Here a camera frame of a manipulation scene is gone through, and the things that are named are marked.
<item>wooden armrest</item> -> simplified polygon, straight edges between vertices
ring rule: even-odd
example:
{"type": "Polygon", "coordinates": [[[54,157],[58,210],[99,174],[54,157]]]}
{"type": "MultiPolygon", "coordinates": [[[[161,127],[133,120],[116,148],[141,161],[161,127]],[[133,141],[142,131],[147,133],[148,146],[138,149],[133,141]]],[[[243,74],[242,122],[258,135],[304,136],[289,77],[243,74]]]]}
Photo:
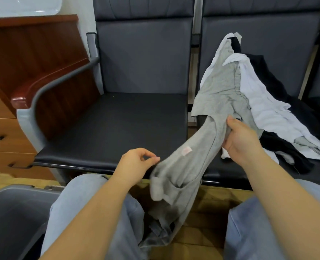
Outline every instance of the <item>wooden armrest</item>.
{"type": "Polygon", "coordinates": [[[73,70],[88,64],[88,58],[61,66],[48,73],[40,74],[38,77],[26,81],[23,85],[17,87],[11,95],[11,104],[15,109],[29,109],[32,99],[36,93],[46,84],[66,75],[73,70]]]}

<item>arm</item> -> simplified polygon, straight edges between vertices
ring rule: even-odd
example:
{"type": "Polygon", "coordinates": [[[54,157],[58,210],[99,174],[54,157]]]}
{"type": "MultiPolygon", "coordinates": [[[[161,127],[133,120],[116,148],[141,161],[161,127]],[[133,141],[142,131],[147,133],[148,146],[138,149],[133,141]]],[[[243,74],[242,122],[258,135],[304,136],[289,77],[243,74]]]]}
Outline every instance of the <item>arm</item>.
{"type": "Polygon", "coordinates": [[[124,154],[113,176],[76,215],[41,260],[104,259],[128,191],[159,160],[141,148],[124,154]],[[144,155],[150,158],[145,161],[144,155]]]}
{"type": "Polygon", "coordinates": [[[262,149],[256,133],[232,117],[224,143],[230,157],[243,167],[290,259],[320,259],[320,202],[305,191],[262,149]]]}

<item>light blue jeans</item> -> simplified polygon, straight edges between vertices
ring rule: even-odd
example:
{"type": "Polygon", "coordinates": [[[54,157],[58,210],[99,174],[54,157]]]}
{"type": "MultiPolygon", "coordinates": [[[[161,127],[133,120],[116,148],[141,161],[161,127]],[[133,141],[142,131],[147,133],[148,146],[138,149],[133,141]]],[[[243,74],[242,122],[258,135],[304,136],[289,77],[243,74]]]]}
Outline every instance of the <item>light blue jeans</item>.
{"type": "MultiPolygon", "coordinates": [[[[103,175],[84,174],[67,185],[50,209],[41,254],[106,181],[103,175]]],[[[320,201],[318,184],[299,179],[297,181],[320,201]]],[[[138,247],[143,237],[143,217],[141,205],[128,194],[106,260],[147,259],[147,253],[138,247]]],[[[266,213],[256,197],[230,210],[224,259],[285,259],[266,213]]]]}

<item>clothing label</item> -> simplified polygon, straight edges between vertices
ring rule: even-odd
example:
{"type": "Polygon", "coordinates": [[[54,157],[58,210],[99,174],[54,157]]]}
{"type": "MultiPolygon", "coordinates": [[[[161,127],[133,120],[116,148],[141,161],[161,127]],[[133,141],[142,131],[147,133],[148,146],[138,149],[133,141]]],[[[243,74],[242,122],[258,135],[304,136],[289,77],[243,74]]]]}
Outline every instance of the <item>clothing label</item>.
{"type": "Polygon", "coordinates": [[[182,150],[182,155],[185,156],[187,155],[189,152],[192,152],[193,150],[188,146],[188,147],[185,147],[183,150],[182,150]]]}

